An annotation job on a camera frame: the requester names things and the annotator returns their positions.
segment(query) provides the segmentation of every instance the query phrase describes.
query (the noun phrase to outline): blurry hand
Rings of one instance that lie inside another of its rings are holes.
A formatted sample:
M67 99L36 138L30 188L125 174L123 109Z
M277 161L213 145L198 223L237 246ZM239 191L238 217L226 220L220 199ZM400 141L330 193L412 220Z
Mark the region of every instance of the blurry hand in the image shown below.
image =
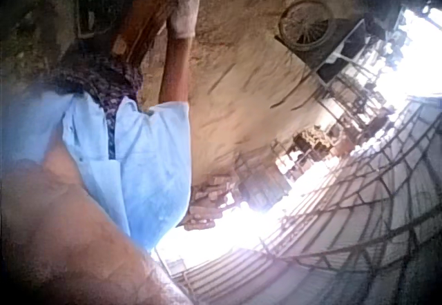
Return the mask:
M200 0L177 0L177 8L168 23L173 38L187 39L195 36L199 7Z

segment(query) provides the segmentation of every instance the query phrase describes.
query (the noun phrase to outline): man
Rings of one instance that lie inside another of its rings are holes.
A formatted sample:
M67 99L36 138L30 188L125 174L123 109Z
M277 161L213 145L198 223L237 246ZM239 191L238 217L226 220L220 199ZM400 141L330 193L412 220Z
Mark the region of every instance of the man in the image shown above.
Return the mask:
M58 69L50 90L8 111L2 266L38 300L190 304L131 240L149 251L189 204L198 6L178 0L168 21L160 104L147 115L135 103L139 72L88 55Z

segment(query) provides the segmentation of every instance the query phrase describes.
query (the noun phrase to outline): dirt ground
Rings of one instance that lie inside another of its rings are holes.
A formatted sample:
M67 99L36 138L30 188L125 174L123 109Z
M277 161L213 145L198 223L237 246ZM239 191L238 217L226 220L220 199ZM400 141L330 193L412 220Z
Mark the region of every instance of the dirt ground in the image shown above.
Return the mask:
M304 63L274 39L283 10L294 0L201 0L192 55L191 132L193 183L211 173L233 168L238 153L268 146L312 126L324 111L310 101L317 88L308 80L278 108L280 101L307 72ZM335 17L362 12L358 0L323 0ZM144 108L159 92L166 35L146 56Z

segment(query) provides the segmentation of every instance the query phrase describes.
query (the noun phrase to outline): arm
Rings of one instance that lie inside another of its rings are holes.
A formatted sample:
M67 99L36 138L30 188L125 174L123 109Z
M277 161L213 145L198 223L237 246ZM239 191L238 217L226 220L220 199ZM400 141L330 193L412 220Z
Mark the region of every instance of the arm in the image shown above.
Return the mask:
M39 165L6 175L1 224L9 280L37 304L191 305L80 186Z
M177 0L168 20L166 63L160 89L160 103L188 101L189 59L200 0Z

